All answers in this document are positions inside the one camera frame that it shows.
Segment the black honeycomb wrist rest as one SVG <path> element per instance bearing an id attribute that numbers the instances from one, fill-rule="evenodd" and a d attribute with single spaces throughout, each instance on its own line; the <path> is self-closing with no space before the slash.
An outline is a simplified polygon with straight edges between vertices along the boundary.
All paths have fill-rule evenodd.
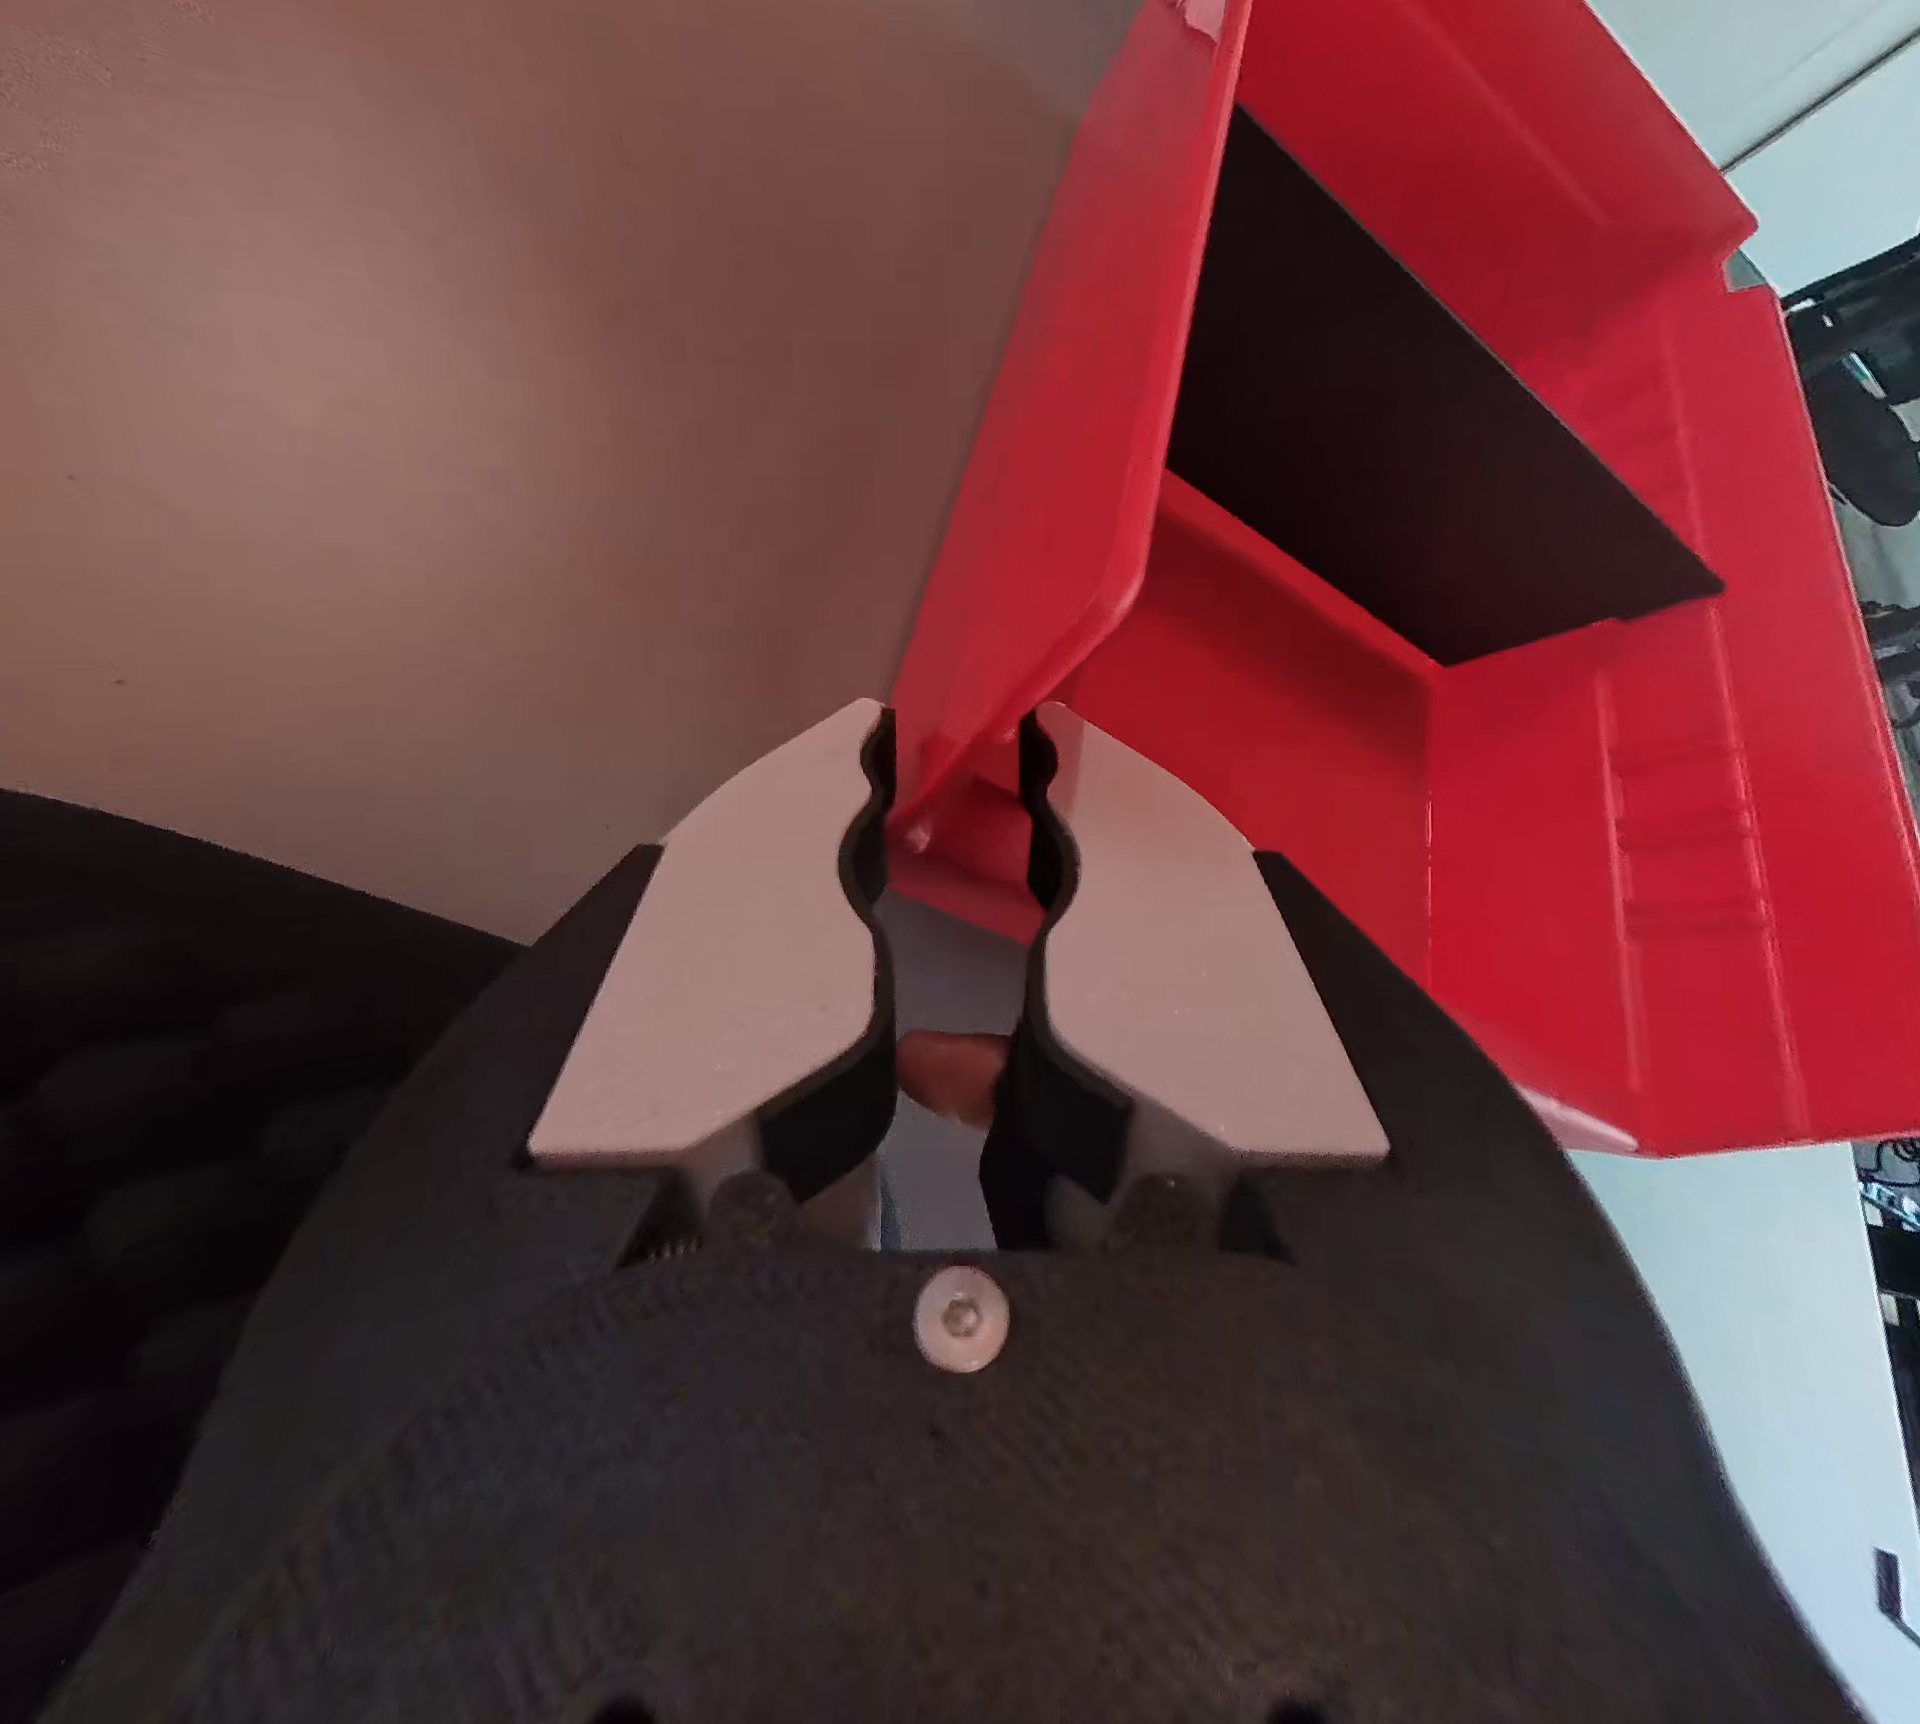
<path id="1" fill-rule="evenodd" d="M 316 1194 L 519 951 L 2 794 L 2 1718 L 103 1628 Z"/>

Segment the red plastic bin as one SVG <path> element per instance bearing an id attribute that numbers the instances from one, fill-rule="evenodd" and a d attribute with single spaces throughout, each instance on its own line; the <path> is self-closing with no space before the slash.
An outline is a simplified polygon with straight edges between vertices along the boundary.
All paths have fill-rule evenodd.
<path id="1" fill-rule="evenodd" d="M 1169 471 L 1244 108 L 1724 594 L 1438 665 Z M 1066 704 L 1350 920 L 1565 1146 L 1915 1132 L 1915 817 L 1755 220 L 1585 0 L 1143 0 L 894 707 L 900 883 L 1034 944 Z"/>

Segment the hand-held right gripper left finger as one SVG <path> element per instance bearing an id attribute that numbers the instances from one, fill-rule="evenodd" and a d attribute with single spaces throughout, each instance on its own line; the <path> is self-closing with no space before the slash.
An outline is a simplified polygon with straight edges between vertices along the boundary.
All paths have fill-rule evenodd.
<path id="1" fill-rule="evenodd" d="M 699 1213 L 769 1176 L 806 1232 L 883 1241 L 894 796 L 894 715 L 855 698 L 669 832 L 526 1137 L 534 1167 L 658 1171 Z"/>

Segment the black bin divider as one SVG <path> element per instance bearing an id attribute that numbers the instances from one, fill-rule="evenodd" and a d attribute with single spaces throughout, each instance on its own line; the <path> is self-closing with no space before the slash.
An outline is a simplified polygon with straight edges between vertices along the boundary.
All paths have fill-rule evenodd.
<path id="1" fill-rule="evenodd" d="M 1244 108 L 1169 471 L 1438 665 L 1724 594 Z"/>

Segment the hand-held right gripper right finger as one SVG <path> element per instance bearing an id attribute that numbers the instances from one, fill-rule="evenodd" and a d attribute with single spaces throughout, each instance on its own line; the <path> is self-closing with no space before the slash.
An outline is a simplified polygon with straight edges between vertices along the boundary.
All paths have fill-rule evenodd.
<path id="1" fill-rule="evenodd" d="M 982 1197 L 1007 1253 L 1285 1253 L 1279 1184 L 1388 1132 L 1256 843 L 1066 704 L 1021 725 L 1040 907 Z"/>

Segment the person's right hand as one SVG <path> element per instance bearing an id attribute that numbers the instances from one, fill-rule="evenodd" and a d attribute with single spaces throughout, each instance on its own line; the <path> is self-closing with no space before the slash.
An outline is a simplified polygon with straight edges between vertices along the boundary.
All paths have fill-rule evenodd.
<path id="1" fill-rule="evenodd" d="M 1007 1035 L 911 1030 L 896 1046 L 899 1090 L 942 1119 L 987 1129 L 1011 1046 Z"/>

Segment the black office chair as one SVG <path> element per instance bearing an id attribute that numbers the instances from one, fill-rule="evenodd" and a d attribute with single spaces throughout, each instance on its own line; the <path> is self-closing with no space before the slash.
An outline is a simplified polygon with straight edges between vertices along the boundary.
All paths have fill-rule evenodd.
<path id="1" fill-rule="evenodd" d="M 1826 485 L 1882 527 L 1919 517 L 1919 444 L 1903 410 L 1919 400 L 1915 240 L 1782 295 Z"/>

